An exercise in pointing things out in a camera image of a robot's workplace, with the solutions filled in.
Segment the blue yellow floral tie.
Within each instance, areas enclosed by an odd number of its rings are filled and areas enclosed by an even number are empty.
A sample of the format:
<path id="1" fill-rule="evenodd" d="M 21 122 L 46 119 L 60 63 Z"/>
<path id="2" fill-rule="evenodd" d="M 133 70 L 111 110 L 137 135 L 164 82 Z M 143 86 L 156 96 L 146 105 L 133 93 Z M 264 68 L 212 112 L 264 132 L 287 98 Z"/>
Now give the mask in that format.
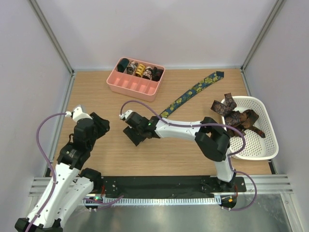
<path id="1" fill-rule="evenodd" d="M 222 80 L 225 73 L 222 71 L 215 71 L 207 77 L 203 78 L 197 84 L 193 85 L 189 90 L 182 94 L 178 99 L 171 103 L 164 111 L 160 113 L 162 118 L 169 117 L 174 111 L 184 105 L 187 101 L 200 93 L 202 90 L 211 86 L 212 84 Z"/>

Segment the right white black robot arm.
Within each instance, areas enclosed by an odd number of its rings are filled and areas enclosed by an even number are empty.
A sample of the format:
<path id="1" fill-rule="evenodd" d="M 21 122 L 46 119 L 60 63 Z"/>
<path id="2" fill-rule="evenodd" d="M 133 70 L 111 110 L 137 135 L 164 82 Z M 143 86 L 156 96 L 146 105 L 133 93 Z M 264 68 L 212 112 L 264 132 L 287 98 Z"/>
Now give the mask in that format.
<path id="1" fill-rule="evenodd" d="M 215 164 L 219 189 L 229 191 L 234 187 L 236 174 L 227 157 L 230 137 L 212 118 L 205 117 L 196 122 L 163 122 L 156 116 L 147 119 L 131 110 L 120 115 L 120 118 L 128 124 L 123 132 L 136 146 L 151 138 L 179 138 L 196 142 L 202 154 Z"/>

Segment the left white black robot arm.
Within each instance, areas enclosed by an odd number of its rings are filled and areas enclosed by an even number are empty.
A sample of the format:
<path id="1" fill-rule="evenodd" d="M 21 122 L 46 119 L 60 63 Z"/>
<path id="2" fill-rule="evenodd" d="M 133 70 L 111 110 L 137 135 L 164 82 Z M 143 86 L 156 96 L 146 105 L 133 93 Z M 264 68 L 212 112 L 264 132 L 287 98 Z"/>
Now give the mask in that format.
<path id="1" fill-rule="evenodd" d="M 83 112 L 80 106 L 65 115 L 76 122 L 74 131 L 51 168 L 52 178 L 41 198 L 27 217 L 17 220 L 14 227 L 19 232 L 63 231 L 82 199 L 102 189 L 101 173 L 82 167 L 96 140 L 109 131 L 110 123 L 94 112 Z"/>

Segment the pink divided organizer box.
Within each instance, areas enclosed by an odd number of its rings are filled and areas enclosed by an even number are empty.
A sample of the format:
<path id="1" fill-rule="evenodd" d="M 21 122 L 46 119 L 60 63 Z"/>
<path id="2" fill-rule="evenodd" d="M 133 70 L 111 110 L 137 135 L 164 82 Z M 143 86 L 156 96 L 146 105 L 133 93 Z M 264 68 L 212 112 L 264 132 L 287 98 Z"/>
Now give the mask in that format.
<path id="1" fill-rule="evenodd" d="M 145 67 L 151 66 L 153 70 L 164 69 L 160 81 L 155 82 L 152 80 L 144 79 L 142 77 L 137 77 L 134 75 L 135 72 L 133 75 L 129 75 L 126 73 L 126 70 L 123 73 L 118 72 L 117 71 L 118 62 L 117 62 L 114 69 L 112 70 L 112 72 L 110 73 L 109 77 L 106 80 L 106 83 L 109 86 L 110 90 L 140 100 L 148 102 L 154 101 L 160 88 L 160 85 L 163 82 L 165 67 L 133 58 L 127 58 L 127 59 L 129 59 L 129 62 L 136 61 L 138 64 L 143 64 Z"/>

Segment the rolled tan floral tie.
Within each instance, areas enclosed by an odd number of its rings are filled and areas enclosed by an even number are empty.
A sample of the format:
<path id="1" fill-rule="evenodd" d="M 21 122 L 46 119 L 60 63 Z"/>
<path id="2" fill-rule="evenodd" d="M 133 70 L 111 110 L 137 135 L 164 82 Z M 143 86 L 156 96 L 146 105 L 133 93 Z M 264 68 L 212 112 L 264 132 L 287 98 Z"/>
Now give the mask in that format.
<path id="1" fill-rule="evenodd" d="M 141 76 L 144 79 L 151 80 L 153 77 L 153 69 L 151 66 L 147 66 Z"/>

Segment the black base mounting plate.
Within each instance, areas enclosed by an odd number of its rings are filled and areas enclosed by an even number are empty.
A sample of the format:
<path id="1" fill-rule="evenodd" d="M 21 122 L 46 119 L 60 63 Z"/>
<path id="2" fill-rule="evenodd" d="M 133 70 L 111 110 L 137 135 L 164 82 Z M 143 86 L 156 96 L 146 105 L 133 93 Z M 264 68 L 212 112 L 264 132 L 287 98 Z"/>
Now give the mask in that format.
<path id="1" fill-rule="evenodd" d="M 195 199 L 211 198 L 215 193 L 246 192 L 243 177 L 232 184 L 223 184 L 216 176 L 105 176 L 97 193 L 104 191 L 108 198 L 127 199 Z"/>

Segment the rolled black patterned tie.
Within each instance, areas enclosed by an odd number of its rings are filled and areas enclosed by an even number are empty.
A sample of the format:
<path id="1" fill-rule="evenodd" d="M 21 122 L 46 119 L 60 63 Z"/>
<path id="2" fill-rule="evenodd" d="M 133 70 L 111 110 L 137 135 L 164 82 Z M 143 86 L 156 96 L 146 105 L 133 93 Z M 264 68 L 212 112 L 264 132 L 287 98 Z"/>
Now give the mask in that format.
<path id="1" fill-rule="evenodd" d="M 155 81 L 155 82 L 160 81 L 163 72 L 164 72 L 164 69 L 154 69 L 152 81 Z"/>

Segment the rolled yellow tie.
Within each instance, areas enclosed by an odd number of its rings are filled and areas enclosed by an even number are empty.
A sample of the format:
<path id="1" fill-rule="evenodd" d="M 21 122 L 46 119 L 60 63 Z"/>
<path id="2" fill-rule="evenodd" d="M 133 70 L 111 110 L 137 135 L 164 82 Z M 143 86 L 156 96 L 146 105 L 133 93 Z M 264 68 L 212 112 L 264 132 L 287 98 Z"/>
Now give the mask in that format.
<path id="1" fill-rule="evenodd" d="M 134 75 L 137 76 L 137 77 L 142 77 L 142 74 L 143 74 L 145 69 L 146 69 L 146 67 L 143 64 L 139 64 L 136 68 Z"/>

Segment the rolled brown patterned tie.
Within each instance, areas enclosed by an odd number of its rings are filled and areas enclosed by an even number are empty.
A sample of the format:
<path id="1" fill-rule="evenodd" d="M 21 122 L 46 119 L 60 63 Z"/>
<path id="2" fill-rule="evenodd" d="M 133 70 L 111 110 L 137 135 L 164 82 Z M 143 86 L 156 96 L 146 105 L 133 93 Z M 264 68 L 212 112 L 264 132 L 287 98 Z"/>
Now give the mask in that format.
<path id="1" fill-rule="evenodd" d="M 138 63 L 136 61 L 131 61 L 126 67 L 126 73 L 129 75 L 133 75 L 137 66 L 138 66 Z"/>

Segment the rolled dark green tie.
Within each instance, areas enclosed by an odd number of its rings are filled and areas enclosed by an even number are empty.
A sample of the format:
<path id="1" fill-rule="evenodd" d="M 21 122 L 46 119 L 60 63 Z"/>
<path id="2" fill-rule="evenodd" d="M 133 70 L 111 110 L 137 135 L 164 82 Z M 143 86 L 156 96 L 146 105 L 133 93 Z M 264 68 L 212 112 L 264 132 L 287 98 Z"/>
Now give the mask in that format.
<path id="1" fill-rule="evenodd" d="M 122 58 L 117 64 L 117 71 L 123 73 L 129 64 L 129 59 Z"/>

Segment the brown patterned tie pile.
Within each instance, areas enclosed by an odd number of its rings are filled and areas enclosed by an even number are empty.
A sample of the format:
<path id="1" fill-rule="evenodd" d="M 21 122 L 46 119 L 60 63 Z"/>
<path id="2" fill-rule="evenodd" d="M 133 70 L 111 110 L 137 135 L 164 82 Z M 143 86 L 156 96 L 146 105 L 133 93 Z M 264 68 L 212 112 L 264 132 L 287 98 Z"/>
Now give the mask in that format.
<path id="1" fill-rule="evenodd" d="M 225 119 L 225 123 L 241 132 L 244 136 L 245 131 L 250 130 L 258 134 L 261 138 L 265 138 L 265 133 L 254 126 L 254 123 L 259 119 L 259 115 L 252 109 L 243 112 L 235 111 L 237 104 L 231 93 L 225 94 L 225 103 L 214 101 L 211 110 L 221 115 Z"/>

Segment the white perforated plastic basket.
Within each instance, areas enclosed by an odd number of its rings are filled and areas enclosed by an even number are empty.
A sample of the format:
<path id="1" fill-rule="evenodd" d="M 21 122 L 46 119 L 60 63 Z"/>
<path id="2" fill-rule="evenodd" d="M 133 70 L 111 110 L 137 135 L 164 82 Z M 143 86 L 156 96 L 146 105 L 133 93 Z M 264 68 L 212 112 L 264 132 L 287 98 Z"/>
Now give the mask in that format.
<path id="1" fill-rule="evenodd" d="M 245 148 L 232 157 L 251 161 L 275 158 L 279 152 L 279 145 L 265 105 L 259 99 L 250 96 L 234 96 L 233 99 L 237 105 L 236 111 L 242 113 L 245 110 L 254 110 L 259 115 L 254 126 L 264 132 L 266 137 L 262 138 L 256 132 L 246 130 L 244 136 L 246 140 Z"/>

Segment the aluminium frame rail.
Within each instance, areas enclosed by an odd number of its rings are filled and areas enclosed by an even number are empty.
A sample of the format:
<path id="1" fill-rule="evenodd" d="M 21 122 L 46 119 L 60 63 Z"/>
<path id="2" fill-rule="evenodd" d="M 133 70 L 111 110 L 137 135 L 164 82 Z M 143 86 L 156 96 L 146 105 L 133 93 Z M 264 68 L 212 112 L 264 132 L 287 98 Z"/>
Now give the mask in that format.
<path id="1" fill-rule="evenodd" d="M 250 175 L 260 194 L 292 193 L 292 185 L 285 174 Z M 29 191 L 30 197 L 41 196 L 50 181 L 50 177 L 35 177 Z"/>

